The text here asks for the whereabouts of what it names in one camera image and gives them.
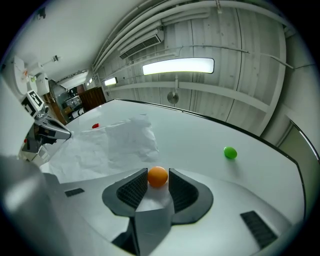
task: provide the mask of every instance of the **white plastic sheet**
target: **white plastic sheet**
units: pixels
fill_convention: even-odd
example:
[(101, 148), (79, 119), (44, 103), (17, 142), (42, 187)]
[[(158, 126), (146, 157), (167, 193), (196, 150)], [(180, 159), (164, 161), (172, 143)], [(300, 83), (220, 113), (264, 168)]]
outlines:
[(68, 183), (149, 169), (157, 165), (158, 158), (151, 123), (146, 114), (140, 114), (107, 127), (75, 133), (41, 170), (56, 175), (60, 183)]

